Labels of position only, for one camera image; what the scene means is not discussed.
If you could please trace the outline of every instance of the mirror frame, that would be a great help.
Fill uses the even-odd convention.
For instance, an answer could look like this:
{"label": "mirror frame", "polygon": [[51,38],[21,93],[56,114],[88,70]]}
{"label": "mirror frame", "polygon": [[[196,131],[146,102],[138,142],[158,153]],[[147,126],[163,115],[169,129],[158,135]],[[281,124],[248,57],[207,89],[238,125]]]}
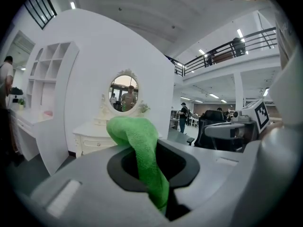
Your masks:
{"label": "mirror frame", "polygon": [[110,104],[110,101],[109,101],[109,97],[108,97],[108,88],[107,88],[107,94],[106,94],[106,105],[107,107],[109,108],[109,110],[111,110],[111,112],[113,114],[116,114],[116,115],[119,115],[119,116],[128,116],[130,114],[133,114],[136,112],[136,110],[138,109],[139,107],[139,104],[140,104],[140,100],[141,100],[141,87],[140,87],[140,84],[139,84],[139,81],[138,81],[138,78],[137,76],[130,70],[130,69],[126,69],[126,70],[122,70],[120,71],[119,73],[117,73],[113,78],[111,78],[111,81],[110,81],[110,86],[111,86],[111,83],[118,77],[120,76],[130,76],[132,77],[136,83],[137,83],[137,88],[138,88],[138,98],[137,98],[137,103],[135,104],[135,106],[131,109],[131,110],[128,110],[126,112],[120,112],[120,111],[117,111],[111,104]]}

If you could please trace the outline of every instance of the person in black shirt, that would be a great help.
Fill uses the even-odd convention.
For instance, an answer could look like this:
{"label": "person in black shirt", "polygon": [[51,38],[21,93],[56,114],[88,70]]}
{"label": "person in black shirt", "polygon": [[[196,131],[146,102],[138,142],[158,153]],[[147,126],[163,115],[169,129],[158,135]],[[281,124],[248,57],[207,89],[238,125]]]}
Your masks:
{"label": "person in black shirt", "polygon": [[180,132],[184,133],[184,129],[185,129],[185,123],[186,123],[186,114],[187,114],[187,107],[186,107],[186,103],[182,103],[182,108],[181,111],[179,111],[179,124],[180,124]]}

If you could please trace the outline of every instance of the potted plant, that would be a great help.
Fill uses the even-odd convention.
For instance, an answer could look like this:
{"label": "potted plant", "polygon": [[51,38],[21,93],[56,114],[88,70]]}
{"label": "potted plant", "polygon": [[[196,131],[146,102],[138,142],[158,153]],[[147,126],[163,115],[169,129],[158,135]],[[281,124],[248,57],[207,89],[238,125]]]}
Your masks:
{"label": "potted plant", "polygon": [[24,109],[25,100],[23,98],[20,98],[18,100],[18,104],[19,104],[19,110],[23,110]]}

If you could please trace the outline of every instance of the green towel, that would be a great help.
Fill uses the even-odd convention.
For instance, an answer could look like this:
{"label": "green towel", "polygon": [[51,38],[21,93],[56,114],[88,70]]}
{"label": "green towel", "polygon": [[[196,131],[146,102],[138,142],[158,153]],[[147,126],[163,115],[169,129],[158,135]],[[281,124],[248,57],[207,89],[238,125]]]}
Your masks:
{"label": "green towel", "polygon": [[151,201],[158,209],[166,206],[169,182],[156,162],[158,132],[145,118],[119,116],[107,123],[107,132],[118,145],[131,145],[135,152],[139,179],[148,186]]}

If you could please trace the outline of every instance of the metal railing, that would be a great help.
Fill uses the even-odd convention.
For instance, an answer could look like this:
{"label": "metal railing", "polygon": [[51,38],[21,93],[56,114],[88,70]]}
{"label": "metal railing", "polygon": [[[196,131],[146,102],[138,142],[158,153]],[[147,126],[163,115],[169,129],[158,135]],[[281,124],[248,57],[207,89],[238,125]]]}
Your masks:
{"label": "metal railing", "polygon": [[175,73],[185,76],[188,73],[202,67],[213,66],[219,62],[230,60],[239,56],[245,56],[251,51],[274,48],[276,43],[275,27],[254,32],[241,38],[235,38],[217,48],[214,48],[204,55],[201,55],[186,64],[182,64],[170,57],[170,61],[175,63]]}
{"label": "metal railing", "polygon": [[24,6],[41,29],[57,15],[51,0],[26,0]]}

